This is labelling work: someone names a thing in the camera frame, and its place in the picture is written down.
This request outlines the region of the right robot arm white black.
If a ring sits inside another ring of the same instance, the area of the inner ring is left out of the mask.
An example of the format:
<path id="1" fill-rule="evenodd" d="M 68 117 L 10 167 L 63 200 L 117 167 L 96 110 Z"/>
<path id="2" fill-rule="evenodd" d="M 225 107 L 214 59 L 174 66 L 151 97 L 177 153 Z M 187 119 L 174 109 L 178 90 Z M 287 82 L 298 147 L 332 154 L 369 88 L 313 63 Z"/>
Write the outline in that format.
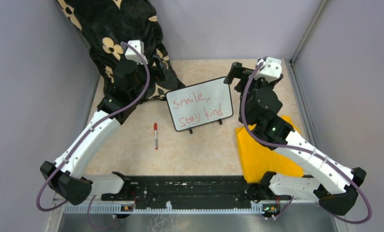
<path id="1" fill-rule="evenodd" d="M 239 82 L 239 121 L 258 144 L 274 151 L 308 173 L 293 177 L 275 171 L 266 172 L 255 186 L 255 200 L 275 200 L 279 196 L 314 201 L 336 216 L 346 215 L 355 205 L 361 192 L 366 171 L 343 166 L 313 146 L 285 119 L 279 116 L 282 102 L 274 91 L 283 78 L 281 65 L 258 61 L 255 69 L 239 62 L 231 65 L 224 83 Z"/>

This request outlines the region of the white whiteboard black frame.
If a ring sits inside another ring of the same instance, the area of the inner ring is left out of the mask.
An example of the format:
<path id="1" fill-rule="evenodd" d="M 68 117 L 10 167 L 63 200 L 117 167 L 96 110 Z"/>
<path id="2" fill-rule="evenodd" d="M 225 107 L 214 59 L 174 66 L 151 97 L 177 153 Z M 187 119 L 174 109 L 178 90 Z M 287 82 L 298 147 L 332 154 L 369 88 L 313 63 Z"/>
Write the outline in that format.
<path id="1" fill-rule="evenodd" d="M 175 131 L 190 131 L 233 116 L 230 85 L 225 77 L 190 85 L 166 93 L 168 109 Z"/>

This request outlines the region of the red white marker pen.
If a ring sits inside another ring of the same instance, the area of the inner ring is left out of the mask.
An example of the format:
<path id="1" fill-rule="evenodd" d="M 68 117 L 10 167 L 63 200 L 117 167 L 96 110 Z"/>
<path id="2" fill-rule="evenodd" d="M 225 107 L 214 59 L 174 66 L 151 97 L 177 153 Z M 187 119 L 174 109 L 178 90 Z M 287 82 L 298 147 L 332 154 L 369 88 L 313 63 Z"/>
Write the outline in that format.
<path id="1" fill-rule="evenodd" d="M 154 145 L 155 145 L 155 149 L 158 150 L 158 125 L 157 123 L 154 123 Z"/>

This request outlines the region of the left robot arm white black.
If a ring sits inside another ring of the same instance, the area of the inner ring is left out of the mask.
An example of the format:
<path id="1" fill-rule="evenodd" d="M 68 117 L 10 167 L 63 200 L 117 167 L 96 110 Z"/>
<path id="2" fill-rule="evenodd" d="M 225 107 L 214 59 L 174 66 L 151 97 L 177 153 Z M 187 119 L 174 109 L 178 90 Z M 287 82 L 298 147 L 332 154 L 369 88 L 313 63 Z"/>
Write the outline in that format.
<path id="1" fill-rule="evenodd" d="M 104 94 L 92 119 L 72 145 L 54 162 L 45 161 L 40 167 L 45 178 L 36 197 L 40 211 L 48 211 L 40 205 L 45 187 L 73 205 L 81 204 L 88 196 L 110 194 L 120 200 L 131 196 L 132 187 L 121 173 L 86 178 L 84 172 L 108 137 L 146 99 L 148 88 L 158 88 L 159 82 L 170 77 L 170 70 L 165 59 L 157 55 L 146 59 L 142 54 L 130 55 L 119 61 L 115 69 L 106 70 L 104 87 L 111 92 Z"/>

